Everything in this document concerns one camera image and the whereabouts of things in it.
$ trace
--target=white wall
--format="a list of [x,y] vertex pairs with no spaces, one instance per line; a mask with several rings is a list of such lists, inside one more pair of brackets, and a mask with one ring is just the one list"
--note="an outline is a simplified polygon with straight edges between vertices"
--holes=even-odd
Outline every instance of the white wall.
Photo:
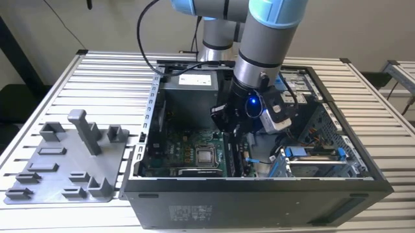
[[[91,50],[138,51],[137,20],[150,0],[49,0]],[[348,57],[380,71],[388,59],[415,60],[414,0],[310,0],[290,56]],[[0,14],[42,78],[54,83],[81,48],[43,0],[0,0]],[[195,18],[170,0],[149,12],[142,28],[147,51],[190,48]]]

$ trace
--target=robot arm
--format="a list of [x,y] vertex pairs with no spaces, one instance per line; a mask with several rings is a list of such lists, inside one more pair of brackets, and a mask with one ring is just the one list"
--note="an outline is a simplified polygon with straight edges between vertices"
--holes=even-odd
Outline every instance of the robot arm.
[[[297,105],[285,106],[274,83],[307,2],[309,0],[173,0],[174,8],[186,14],[246,23],[230,100],[213,108],[213,119],[223,131],[242,134],[258,131],[261,125],[267,133],[277,133],[291,125],[290,118],[295,115]],[[213,37],[213,30],[206,32],[210,35],[205,35],[205,38]]]

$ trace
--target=aluminum table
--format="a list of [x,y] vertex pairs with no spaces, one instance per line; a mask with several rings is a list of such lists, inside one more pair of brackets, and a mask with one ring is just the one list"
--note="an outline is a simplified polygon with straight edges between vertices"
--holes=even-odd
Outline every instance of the aluminum table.
[[[149,54],[151,63],[194,60],[194,55]],[[415,232],[415,129],[365,79],[357,68],[341,59],[289,57],[286,65],[311,66],[319,75],[366,149],[396,193],[373,205],[338,228],[218,229],[189,232]],[[154,72],[139,53],[90,51],[77,55],[0,156],[0,230],[13,232],[146,232],[129,201],[109,203],[6,205],[5,192],[42,141],[39,130],[47,121],[59,121],[66,129],[73,109],[86,109],[87,120],[101,129],[122,124],[131,132],[117,188],[121,188],[129,154],[139,141],[141,125]],[[150,230],[150,232],[183,232]]]

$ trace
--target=wire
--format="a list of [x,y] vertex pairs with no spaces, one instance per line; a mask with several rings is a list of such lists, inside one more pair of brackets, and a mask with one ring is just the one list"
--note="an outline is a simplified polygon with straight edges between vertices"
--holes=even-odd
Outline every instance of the wire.
[[412,105],[408,104],[408,106],[406,106],[405,109],[404,109],[402,115],[405,115],[405,114],[408,113],[410,106],[412,106]]
[[295,108],[298,109],[298,108],[299,108],[298,96],[294,94],[294,91],[293,91],[291,86],[289,85],[286,79],[285,79],[285,78],[281,78],[281,79],[282,79],[282,81],[283,81],[283,83],[285,83],[285,85],[286,85],[286,87],[287,87],[287,90],[289,90],[291,96],[293,96],[294,103],[295,103]]
[[394,90],[396,90],[396,87],[398,86],[398,81],[397,81],[397,83],[396,83],[396,85],[394,85],[394,87],[393,87],[393,89],[392,89],[392,92],[390,92],[390,94],[389,94],[389,97],[388,97],[388,100],[390,100],[390,97],[392,97],[392,94],[393,94],[393,92],[394,92]]
[[199,30],[199,24],[202,21],[202,16],[198,16],[197,19],[197,28],[195,28],[195,35],[194,35],[194,40],[193,40],[193,46],[190,48],[190,51],[194,52],[194,44],[197,44],[197,53],[199,53],[199,48],[198,48],[198,30]]
[[142,56],[143,56],[143,59],[149,65],[149,67],[151,68],[151,70],[159,74],[159,75],[163,75],[166,77],[174,77],[174,76],[179,76],[182,74],[185,74],[186,72],[189,72],[190,70],[193,70],[194,68],[197,68],[198,66],[202,66],[202,65],[206,65],[206,64],[213,64],[213,65],[218,65],[221,64],[221,62],[218,61],[206,61],[206,62],[199,62],[197,64],[194,64],[193,66],[190,66],[189,68],[186,68],[185,70],[177,72],[177,73],[170,73],[170,74],[166,74],[163,72],[161,72],[159,70],[155,69],[155,67],[150,64],[150,61],[147,59],[147,56],[146,56],[146,53],[145,53],[145,49],[143,49],[143,45],[142,45],[142,39],[141,39],[141,25],[142,25],[142,21],[143,21],[143,17],[147,13],[147,11],[150,10],[150,8],[159,2],[161,0],[153,0],[151,3],[146,6],[141,16],[139,16],[139,20],[138,20],[138,43],[139,43],[139,48],[141,48],[141,51],[142,51]]
[[53,12],[55,13],[57,17],[59,18],[59,21],[63,23],[63,26],[66,27],[67,31],[73,34],[73,36],[75,37],[75,39],[78,40],[78,42],[81,43],[81,45],[83,46],[83,48],[87,49],[86,46],[85,46],[85,44],[83,44],[83,42],[81,42],[81,40],[78,39],[78,37],[77,37],[77,35],[74,34],[74,32],[73,32],[73,31],[70,30],[70,28],[66,26],[66,23],[63,22],[63,19],[59,17],[57,11],[54,10],[54,8],[53,8],[53,6],[50,5],[50,3],[47,2],[47,0],[45,0],[45,2],[46,2],[46,4],[47,4],[47,6],[51,8],[51,10],[53,10]]

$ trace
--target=metal rail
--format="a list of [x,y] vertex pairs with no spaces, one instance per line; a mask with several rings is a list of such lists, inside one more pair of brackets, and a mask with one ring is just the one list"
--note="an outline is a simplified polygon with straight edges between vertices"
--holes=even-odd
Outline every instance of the metal rail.
[[[153,63],[158,59],[195,59],[194,55],[186,54],[150,54],[149,57]],[[221,232],[415,232],[415,129],[352,64],[321,58],[287,58],[285,64],[315,69],[396,193],[340,228],[227,229]],[[153,76],[138,53],[90,51],[87,55],[77,56],[0,156],[0,200],[42,141],[42,124],[59,121],[65,128],[74,128],[66,117],[74,108],[87,110],[87,119],[95,121],[99,128],[122,123],[122,127],[130,130],[133,135],[125,153],[125,159],[129,158],[131,146],[139,141]],[[118,188],[126,166],[127,161],[123,161]],[[31,232],[43,233],[143,231],[129,201],[118,198],[109,203],[35,205],[6,205],[0,201],[0,210],[0,230],[31,229]]]

